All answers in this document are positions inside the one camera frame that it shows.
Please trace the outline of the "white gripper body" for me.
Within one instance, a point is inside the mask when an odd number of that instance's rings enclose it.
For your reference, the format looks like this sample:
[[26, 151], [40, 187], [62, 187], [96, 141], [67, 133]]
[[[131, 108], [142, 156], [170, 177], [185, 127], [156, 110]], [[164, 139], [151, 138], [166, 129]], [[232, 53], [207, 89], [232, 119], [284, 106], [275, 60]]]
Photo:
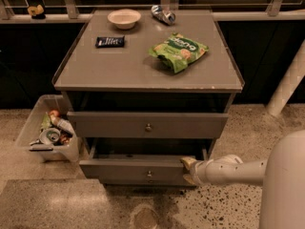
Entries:
[[195, 185], [201, 186], [209, 182], [206, 175], [206, 170], [209, 162], [202, 160], [195, 160], [191, 164], [190, 175]]

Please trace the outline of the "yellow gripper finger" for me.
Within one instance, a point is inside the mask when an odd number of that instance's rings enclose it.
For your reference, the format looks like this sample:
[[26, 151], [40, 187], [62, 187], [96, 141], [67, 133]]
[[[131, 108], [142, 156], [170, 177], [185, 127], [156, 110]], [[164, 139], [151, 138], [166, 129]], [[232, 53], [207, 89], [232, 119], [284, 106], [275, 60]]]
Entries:
[[183, 175], [183, 178], [190, 183], [191, 185], [195, 186], [196, 184], [194, 183], [192, 176], [191, 175]]
[[196, 159], [190, 156], [183, 156], [180, 158], [180, 161], [187, 170], [190, 170], [192, 165], [196, 163]]

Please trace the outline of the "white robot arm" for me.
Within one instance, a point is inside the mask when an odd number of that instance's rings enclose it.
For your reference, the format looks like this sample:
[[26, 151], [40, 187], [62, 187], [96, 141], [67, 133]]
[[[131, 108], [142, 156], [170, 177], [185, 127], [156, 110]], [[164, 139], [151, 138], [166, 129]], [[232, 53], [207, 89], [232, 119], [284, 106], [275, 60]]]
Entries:
[[305, 229], [305, 131], [280, 139], [268, 158], [244, 162], [227, 155], [217, 159], [181, 159], [190, 184], [243, 183], [262, 188], [259, 229]]

